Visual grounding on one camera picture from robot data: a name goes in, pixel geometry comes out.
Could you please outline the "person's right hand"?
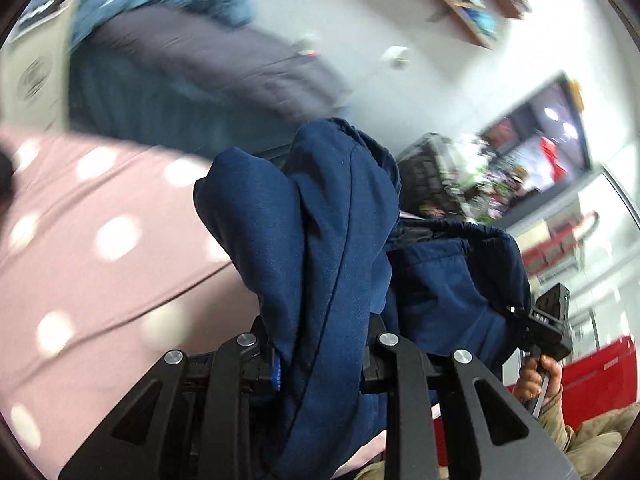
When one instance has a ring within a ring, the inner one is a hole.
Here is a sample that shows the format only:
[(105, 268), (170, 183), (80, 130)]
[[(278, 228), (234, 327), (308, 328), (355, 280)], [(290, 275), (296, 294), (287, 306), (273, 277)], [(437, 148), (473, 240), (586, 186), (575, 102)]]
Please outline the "person's right hand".
[(562, 389), (562, 366), (551, 356), (541, 354), (538, 358), (528, 356), (520, 368), (520, 376), (512, 390), (513, 395), (521, 402), (541, 396), (544, 372), (548, 375), (547, 392), (542, 404), (546, 405)]

